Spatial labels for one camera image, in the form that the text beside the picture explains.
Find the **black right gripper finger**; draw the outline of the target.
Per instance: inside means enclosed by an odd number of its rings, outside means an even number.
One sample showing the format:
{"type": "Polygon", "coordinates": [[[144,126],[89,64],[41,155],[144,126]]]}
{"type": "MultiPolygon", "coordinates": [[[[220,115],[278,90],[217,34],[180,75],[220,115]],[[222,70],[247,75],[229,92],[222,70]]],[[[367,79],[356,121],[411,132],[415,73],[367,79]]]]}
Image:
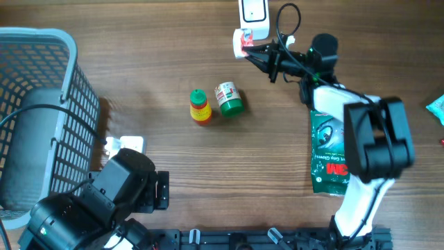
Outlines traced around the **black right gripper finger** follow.
{"type": "Polygon", "coordinates": [[[267,61],[260,60],[259,58],[254,57],[254,56],[246,56],[246,60],[248,60],[249,62],[254,64],[254,66],[256,66],[260,71],[262,71],[266,74],[269,73],[267,61]]]}
{"type": "Polygon", "coordinates": [[[242,51],[245,52],[247,56],[270,56],[270,46],[271,44],[261,44],[252,47],[244,46],[242,51]]]}

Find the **red white tissue packet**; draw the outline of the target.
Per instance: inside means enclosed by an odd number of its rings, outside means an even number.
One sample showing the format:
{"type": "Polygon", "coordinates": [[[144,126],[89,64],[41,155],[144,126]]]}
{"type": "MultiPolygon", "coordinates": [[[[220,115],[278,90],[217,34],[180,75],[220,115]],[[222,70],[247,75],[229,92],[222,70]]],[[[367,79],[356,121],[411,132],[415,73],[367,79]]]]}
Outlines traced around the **red white tissue packet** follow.
{"type": "Polygon", "coordinates": [[[245,58],[248,54],[244,47],[253,47],[253,31],[249,28],[234,30],[232,38],[233,52],[236,59],[245,58]]]}

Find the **green lid white jar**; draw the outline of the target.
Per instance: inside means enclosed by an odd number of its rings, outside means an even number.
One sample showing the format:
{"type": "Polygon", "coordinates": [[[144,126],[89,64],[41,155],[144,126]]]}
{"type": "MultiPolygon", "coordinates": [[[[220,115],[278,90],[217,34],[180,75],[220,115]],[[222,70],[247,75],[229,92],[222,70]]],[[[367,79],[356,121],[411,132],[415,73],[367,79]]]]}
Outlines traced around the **green lid white jar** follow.
{"type": "Polygon", "coordinates": [[[214,93],[223,116],[234,117],[245,110],[241,95],[232,81],[219,84],[214,93]]]}

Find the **red yellow sauce bottle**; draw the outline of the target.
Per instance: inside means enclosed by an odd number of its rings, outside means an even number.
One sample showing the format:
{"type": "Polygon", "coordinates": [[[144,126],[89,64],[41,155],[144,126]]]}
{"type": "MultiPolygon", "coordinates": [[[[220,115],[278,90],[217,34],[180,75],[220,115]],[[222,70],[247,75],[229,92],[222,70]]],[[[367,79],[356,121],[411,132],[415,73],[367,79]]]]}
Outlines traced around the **red yellow sauce bottle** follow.
{"type": "Polygon", "coordinates": [[[195,89],[190,93],[190,115],[199,125],[206,125],[211,121],[212,108],[207,100],[207,95],[201,89],[195,89]]]}

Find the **green 3M gloves packet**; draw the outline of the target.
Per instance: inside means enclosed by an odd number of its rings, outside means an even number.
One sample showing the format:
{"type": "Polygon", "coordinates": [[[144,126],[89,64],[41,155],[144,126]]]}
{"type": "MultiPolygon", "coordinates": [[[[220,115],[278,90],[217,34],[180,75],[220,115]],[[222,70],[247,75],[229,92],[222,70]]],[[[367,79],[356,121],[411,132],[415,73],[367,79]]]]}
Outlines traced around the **green 3M gloves packet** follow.
{"type": "Polygon", "coordinates": [[[350,180],[345,164],[343,122],[313,110],[310,122],[313,192],[343,196],[350,180]]]}

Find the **teal wet wipes packet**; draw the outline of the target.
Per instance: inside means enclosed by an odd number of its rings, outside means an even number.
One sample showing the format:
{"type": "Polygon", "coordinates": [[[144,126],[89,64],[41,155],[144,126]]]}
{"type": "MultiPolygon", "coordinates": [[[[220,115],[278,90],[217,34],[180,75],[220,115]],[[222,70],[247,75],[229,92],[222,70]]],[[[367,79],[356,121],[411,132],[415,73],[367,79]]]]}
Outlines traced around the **teal wet wipes packet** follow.
{"type": "Polygon", "coordinates": [[[434,116],[436,116],[439,119],[440,123],[444,126],[443,104],[444,104],[444,95],[440,96],[435,101],[427,105],[426,109],[428,109],[429,112],[431,112],[434,116]]]}

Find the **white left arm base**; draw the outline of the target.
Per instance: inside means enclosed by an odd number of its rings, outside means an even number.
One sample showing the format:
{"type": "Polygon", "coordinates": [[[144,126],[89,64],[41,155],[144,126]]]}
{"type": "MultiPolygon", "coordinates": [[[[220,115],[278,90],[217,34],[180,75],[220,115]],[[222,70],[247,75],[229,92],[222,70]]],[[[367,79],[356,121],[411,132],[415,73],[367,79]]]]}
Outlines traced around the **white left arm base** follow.
{"type": "Polygon", "coordinates": [[[106,250],[149,250],[153,249],[148,229],[132,218],[121,224],[104,245],[106,250]]]}

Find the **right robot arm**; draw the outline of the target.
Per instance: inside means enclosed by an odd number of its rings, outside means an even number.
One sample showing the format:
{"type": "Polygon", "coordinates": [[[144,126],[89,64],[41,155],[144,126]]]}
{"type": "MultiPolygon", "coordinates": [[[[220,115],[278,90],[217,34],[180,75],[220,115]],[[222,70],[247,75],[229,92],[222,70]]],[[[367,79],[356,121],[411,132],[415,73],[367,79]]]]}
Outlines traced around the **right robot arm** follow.
{"type": "Polygon", "coordinates": [[[332,218],[330,246],[364,246],[375,239],[372,222],[383,196],[415,161],[404,104],[397,97],[360,94],[340,84],[334,74],[339,43],[333,35],[316,35],[306,53],[290,51],[290,39],[280,35],[256,46],[240,42],[235,49],[271,82],[279,73],[298,77],[301,102],[343,123],[350,182],[332,218]]]}

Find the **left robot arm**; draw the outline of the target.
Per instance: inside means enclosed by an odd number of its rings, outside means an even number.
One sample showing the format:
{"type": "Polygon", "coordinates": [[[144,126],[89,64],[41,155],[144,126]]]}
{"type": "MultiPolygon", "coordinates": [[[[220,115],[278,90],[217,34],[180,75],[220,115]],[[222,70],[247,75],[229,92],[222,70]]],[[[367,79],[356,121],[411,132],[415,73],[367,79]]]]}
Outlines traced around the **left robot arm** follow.
{"type": "Polygon", "coordinates": [[[133,213],[169,207],[169,172],[133,149],[120,149],[94,177],[37,202],[18,244],[21,249],[107,249],[117,236],[132,249],[155,249],[158,241],[133,213]]]}

